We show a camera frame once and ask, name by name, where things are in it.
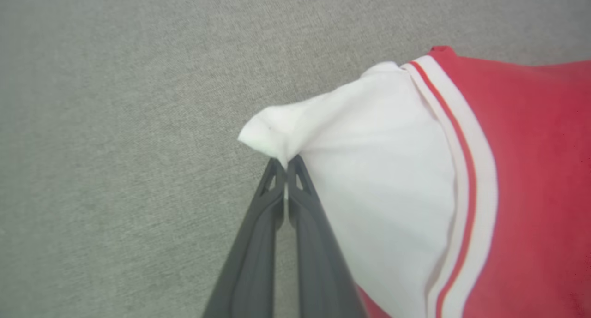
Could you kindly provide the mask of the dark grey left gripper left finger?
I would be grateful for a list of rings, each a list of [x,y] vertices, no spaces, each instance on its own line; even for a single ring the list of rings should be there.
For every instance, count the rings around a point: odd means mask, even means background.
[[[274,316],[275,238],[283,223],[285,170],[269,160],[205,306],[205,318]]]

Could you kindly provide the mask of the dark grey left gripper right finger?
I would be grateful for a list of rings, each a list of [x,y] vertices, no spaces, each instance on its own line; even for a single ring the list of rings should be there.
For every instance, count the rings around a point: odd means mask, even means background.
[[[367,310],[301,156],[295,156],[288,164],[287,189],[289,220],[297,236],[300,317],[367,317]]]

